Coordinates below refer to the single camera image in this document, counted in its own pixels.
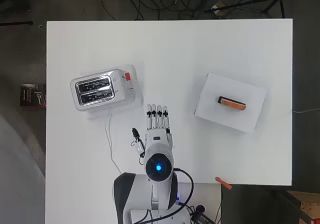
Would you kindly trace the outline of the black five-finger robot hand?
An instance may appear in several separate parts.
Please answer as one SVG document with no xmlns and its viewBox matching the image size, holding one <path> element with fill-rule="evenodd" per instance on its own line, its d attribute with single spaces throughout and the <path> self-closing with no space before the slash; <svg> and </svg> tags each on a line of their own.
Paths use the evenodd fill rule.
<svg viewBox="0 0 320 224">
<path fill-rule="evenodd" d="M 147 127 L 145 134 L 146 146 L 160 143 L 172 150 L 173 141 L 169 123 L 169 113 L 166 106 L 147 105 Z"/>
</svg>

